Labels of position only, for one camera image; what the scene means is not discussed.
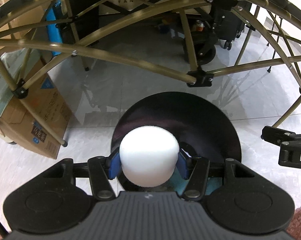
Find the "cardboard box with green liner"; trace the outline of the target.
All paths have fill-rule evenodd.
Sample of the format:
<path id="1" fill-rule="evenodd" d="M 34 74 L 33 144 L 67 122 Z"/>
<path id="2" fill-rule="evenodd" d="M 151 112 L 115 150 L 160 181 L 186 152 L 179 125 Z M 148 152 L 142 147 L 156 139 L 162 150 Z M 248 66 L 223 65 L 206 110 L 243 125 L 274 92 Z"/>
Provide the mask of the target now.
<path id="1" fill-rule="evenodd" d="M 64 136 L 72 113 L 48 74 L 31 85 L 26 100 L 59 137 Z M 1 74 L 0 137 L 52 159 L 57 158 L 61 147 L 12 94 Z"/>

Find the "black round trash bin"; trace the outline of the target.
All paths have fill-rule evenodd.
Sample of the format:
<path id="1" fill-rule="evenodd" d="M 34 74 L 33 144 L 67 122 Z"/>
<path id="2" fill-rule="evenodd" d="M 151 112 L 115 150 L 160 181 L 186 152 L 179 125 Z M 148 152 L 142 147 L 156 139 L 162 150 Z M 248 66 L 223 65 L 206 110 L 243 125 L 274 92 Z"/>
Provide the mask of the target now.
<path id="1" fill-rule="evenodd" d="M 135 128 L 157 126 L 172 133 L 180 152 L 210 161 L 208 178 L 223 177 L 225 159 L 242 160 L 236 130 L 228 117 L 209 101 L 188 93 L 164 92 L 131 106 L 115 127 L 111 147 L 115 151 L 124 136 Z"/>

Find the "tan folding slat table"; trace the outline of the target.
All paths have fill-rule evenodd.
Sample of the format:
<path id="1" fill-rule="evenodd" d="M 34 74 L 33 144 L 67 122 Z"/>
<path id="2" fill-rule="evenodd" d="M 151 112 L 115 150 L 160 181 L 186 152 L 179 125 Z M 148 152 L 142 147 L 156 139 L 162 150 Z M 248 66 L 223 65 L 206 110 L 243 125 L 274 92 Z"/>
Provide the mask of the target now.
<path id="1" fill-rule="evenodd" d="M 219 40 L 214 32 L 214 19 L 210 15 L 213 2 L 236 5 L 236 11 L 251 31 L 258 31 L 270 44 L 277 57 L 249 63 L 236 62 L 233 66 L 210 71 L 204 64 L 213 62 L 215 44 Z M 95 15 L 84 23 L 94 29 L 71 44 L 49 44 L 20 39 L 0 39 L 0 46 L 46 49 L 59 55 L 43 68 L 46 73 L 60 63 L 75 56 L 88 57 L 97 66 L 111 62 L 135 66 L 162 76 L 180 80 L 190 87 L 207 87 L 218 76 L 247 72 L 258 68 L 285 65 L 290 68 L 301 94 L 301 73 L 297 64 L 301 55 L 288 56 L 281 42 L 301 40 L 293 38 L 281 28 L 266 29 L 258 17 L 250 13 L 254 4 L 283 19 L 301 31 L 301 9 L 289 0 L 97 0 L 95 6 L 107 4 L 117 10 L 116 20 Z"/>

